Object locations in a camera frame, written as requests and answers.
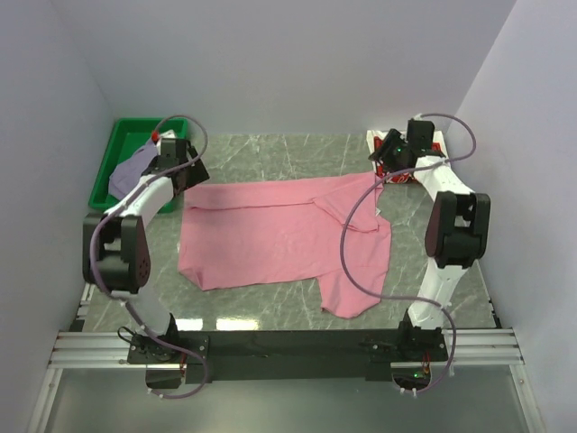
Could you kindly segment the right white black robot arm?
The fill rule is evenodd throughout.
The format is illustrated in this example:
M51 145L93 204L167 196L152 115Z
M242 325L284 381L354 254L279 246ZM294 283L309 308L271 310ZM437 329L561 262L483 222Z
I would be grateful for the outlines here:
M395 340L400 362L446 359L444 311L462 276L485 254L488 241L490 197L455 174L443 142L435 138L432 119L411 118L404 132L366 133L376 174L392 183L415 180L433 200L424 241L426 272Z

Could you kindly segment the pink t-shirt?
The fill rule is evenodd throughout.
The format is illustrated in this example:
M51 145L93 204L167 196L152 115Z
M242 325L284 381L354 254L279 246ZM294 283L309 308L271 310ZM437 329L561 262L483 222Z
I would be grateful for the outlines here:
M185 193L179 272L201 290L314 278L321 308L355 318L379 303L391 227L372 172L199 185Z

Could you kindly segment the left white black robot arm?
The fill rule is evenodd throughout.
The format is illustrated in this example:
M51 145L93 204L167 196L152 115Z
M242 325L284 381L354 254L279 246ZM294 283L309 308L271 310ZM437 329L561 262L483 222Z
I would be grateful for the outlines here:
M185 190L209 179L190 140L154 134L154 155L134 187L104 213L83 222L83 275L119 302L137 325L131 345L162 363L192 355L181 342L174 316L149 287L151 256L146 227Z

